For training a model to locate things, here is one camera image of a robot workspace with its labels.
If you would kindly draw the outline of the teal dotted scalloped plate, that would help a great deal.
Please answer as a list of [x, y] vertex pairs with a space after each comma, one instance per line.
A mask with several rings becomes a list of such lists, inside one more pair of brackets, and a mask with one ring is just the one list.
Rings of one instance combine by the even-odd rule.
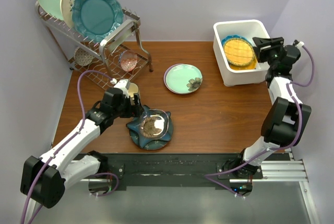
[[223, 47], [223, 44], [224, 44], [224, 42], [226, 41], [226, 40], [228, 40], [228, 39], [232, 39], [232, 38], [239, 38], [239, 39], [243, 39], [243, 40], [246, 40], [245, 38], [243, 38], [243, 37], [240, 37], [240, 36], [236, 36], [236, 35], [234, 35], [234, 36], [227, 36], [226, 38], [224, 38], [222, 41], [221, 41], [221, 44], [222, 44], [222, 47]]

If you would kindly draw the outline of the white plastic bin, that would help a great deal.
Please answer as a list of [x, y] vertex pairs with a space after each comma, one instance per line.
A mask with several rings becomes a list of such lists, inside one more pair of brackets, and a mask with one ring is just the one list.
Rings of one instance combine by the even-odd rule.
[[228, 36], [240, 36], [254, 44], [253, 37], [269, 38], [264, 24], [256, 19], [217, 22], [213, 25], [213, 50], [225, 86], [258, 84], [265, 81], [269, 65], [256, 63], [254, 69], [233, 70], [226, 59], [221, 41]]

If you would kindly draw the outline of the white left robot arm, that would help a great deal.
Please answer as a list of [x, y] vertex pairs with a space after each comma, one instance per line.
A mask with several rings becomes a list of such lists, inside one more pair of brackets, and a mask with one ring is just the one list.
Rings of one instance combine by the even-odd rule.
[[91, 151], [76, 163], [72, 160], [116, 118], [140, 117], [143, 111], [139, 93], [128, 95], [120, 88], [108, 89], [68, 136], [40, 157], [30, 156], [25, 161], [20, 191], [28, 199], [52, 208], [65, 190], [81, 179], [105, 177], [108, 160], [98, 152]]

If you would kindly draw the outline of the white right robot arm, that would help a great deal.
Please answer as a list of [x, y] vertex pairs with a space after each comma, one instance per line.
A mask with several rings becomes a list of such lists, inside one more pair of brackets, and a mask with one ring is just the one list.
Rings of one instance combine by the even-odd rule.
[[293, 65], [301, 57], [303, 43], [295, 40], [285, 45], [282, 37], [254, 37], [253, 42], [257, 61], [269, 65], [265, 81], [272, 106], [258, 140], [222, 167], [222, 174], [233, 173], [240, 179], [254, 175], [274, 152], [297, 145], [312, 112], [311, 107], [297, 97], [291, 74]]

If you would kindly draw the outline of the mint floral plate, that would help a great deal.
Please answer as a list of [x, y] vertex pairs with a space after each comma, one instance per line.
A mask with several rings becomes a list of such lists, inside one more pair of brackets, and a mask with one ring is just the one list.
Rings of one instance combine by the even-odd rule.
[[199, 89], [203, 81], [201, 71], [193, 65], [181, 64], [173, 67], [166, 76], [166, 83], [170, 89], [186, 95]]

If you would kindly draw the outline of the yellow woven pattern plate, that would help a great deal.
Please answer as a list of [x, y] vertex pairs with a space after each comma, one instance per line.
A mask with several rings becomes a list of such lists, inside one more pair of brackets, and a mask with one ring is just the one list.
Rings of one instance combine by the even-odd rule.
[[234, 66], [248, 66], [254, 59], [254, 50], [252, 45], [243, 39], [228, 39], [223, 44], [225, 57], [229, 64]]

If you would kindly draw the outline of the orange dotted scalloped plate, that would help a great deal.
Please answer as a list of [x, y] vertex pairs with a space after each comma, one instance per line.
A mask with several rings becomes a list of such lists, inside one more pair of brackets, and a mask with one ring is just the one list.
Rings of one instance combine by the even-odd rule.
[[236, 71], [253, 70], [253, 69], [256, 68], [256, 65], [257, 65], [256, 59], [253, 59], [253, 61], [247, 66], [236, 66], [236, 65], [233, 65], [233, 64], [229, 63], [229, 67], [232, 70], [236, 70]]

